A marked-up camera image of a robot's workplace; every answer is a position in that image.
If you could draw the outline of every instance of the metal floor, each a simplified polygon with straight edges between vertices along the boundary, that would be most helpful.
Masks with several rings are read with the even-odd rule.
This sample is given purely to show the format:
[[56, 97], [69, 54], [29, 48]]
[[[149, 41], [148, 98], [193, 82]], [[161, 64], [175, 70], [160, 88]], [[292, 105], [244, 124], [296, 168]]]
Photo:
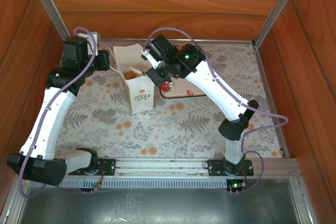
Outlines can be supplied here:
[[299, 222], [289, 181], [264, 179], [249, 193], [238, 196], [223, 189], [116, 189], [84, 196], [47, 188], [25, 202], [19, 223]]

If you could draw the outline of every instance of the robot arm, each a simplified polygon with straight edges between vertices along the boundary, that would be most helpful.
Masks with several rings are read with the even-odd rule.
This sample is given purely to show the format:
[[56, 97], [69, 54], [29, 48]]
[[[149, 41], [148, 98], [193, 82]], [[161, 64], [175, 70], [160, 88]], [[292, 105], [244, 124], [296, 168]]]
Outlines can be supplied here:
[[[93, 33], [93, 36], [98, 41], [98, 34]], [[92, 39], [85, 34], [77, 34], [76, 37], [68, 37], [64, 41], [64, 55], [62, 56], [61, 64], [49, 73], [44, 100], [35, 125], [26, 143], [20, 149], [20, 154], [10, 154], [7, 159], [7, 164], [17, 174], [19, 174], [28, 151], [32, 148], [31, 144], [36, 135], [40, 118], [47, 109], [47, 104], [65, 84], [74, 79], [88, 64], [90, 60], [89, 54], [92, 54], [92, 42]], [[96, 151], [82, 148], [66, 154], [61, 159], [54, 159], [55, 146], [65, 115], [77, 96], [80, 87], [85, 83], [85, 78], [95, 71], [107, 71], [109, 69], [108, 52], [106, 50], [98, 50], [93, 63], [85, 74], [56, 97], [48, 113], [46, 113], [35, 148], [25, 167], [24, 179], [57, 186], [68, 173], [81, 168], [85, 168], [87, 172], [98, 168]]]
[[[225, 115], [224, 122], [218, 128], [225, 138], [226, 171], [228, 174], [239, 173], [241, 162], [245, 158], [242, 151], [241, 139], [247, 129], [248, 121], [253, 111], [238, 104], [213, 79], [205, 56], [193, 45], [186, 44], [181, 50], [171, 45], [162, 35], [154, 38], [142, 51], [142, 58], [149, 60], [153, 68], [147, 74], [156, 86], [170, 82], [171, 77], [185, 78], [199, 87], [210, 99], [216, 103]], [[247, 101], [237, 94], [218, 74], [217, 79], [244, 104], [258, 108], [255, 100]]]

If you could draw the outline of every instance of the table surface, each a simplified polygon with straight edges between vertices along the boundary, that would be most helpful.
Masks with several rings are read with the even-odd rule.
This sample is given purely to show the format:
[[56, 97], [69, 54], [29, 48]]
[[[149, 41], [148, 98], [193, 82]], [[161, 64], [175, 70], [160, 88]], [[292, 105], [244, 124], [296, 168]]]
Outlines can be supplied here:
[[[100, 49], [132, 44], [103, 41]], [[252, 45], [202, 47], [214, 69], [234, 90], [269, 111]], [[56, 154], [87, 147], [109, 157], [222, 158], [225, 141], [217, 128], [223, 119], [208, 97], [165, 99], [158, 88], [153, 110], [132, 114], [119, 74], [112, 70], [95, 72], [86, 79], [65, 117]], [[273, 124], [271, 118], [255, 114], [249, 129], [269, 124]], [[274, 129], [249, 135], [244, 148], [258, 151], [262, 157], [281, 157]]]

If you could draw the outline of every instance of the enclosure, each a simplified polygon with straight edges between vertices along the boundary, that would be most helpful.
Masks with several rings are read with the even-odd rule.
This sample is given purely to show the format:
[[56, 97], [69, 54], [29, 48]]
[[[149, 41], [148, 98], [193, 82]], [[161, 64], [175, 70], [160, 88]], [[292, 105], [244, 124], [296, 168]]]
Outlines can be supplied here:
[[[55, 223], [336, 219], [336, 0], [2, 0], [0, 22], [1, 221], [50, 223], [59, 211]], [[111, 70], [86, 79], [63, 123], [56, 153], [89, 147], [115, 158], [116, 177], [104, 184], [112, 191], [85, 196], [77, 215], [66, 211], [77, 196], [52, 187], [23, 201], [6, 160], [27, 140], [47, 75], [60, 63], [62, 43], [77, 26], [99, 32], [100, 49], [143, 45], [157, 28], [179, 28], [197, 39], [240, 95], [287, 116], [285, 126], [254, 133], [245, 142], [245, 150], [258, 151], [265, 160], [260, 184], [236, 197], [223, 191], [224, 179], [207, 176], [204, 161], [225, 153], [217, 131], [224, 116], [208, 97], [167, 99], [156, 89], [153, 110], [132, 114], [121, 78]], [[176, 45], [188, 43], [179, 33], [162, 34]], [[277, 123], [256, 114], [249, 129]], [[255, 169], [251, 183], [261, 162], [248, 157]], [[94, 179], [67, 176], [63, 186], [85, 188]], [[26, 190], [38, 186], [27, 182]], [[184, 201], [175, 206], [179, 198]], [[84, 207], [97, 202], [101, 208]], [[222, 210], [221, 204], [230, 206]], [[240, 207], [241, 215], [235, 210]], [[44, 214], [35, 214], [37, 209]]]

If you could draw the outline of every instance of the paper bag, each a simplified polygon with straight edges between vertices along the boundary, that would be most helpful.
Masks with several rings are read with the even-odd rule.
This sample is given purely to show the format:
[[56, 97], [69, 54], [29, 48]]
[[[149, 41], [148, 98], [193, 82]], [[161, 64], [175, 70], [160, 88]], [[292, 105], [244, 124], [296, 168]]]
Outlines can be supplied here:
[[115, 64], [121, 73], [127, 96], [129, 97], [132, 113], [153, 109], [154, 83], [147, 76], [126, 80], [124, 74], [131, 71], [130, 67], [146, 73], [152, 68], [149, 61], [141, 58], [142, 46], [139, 44], [128, 47], [113, 47]]

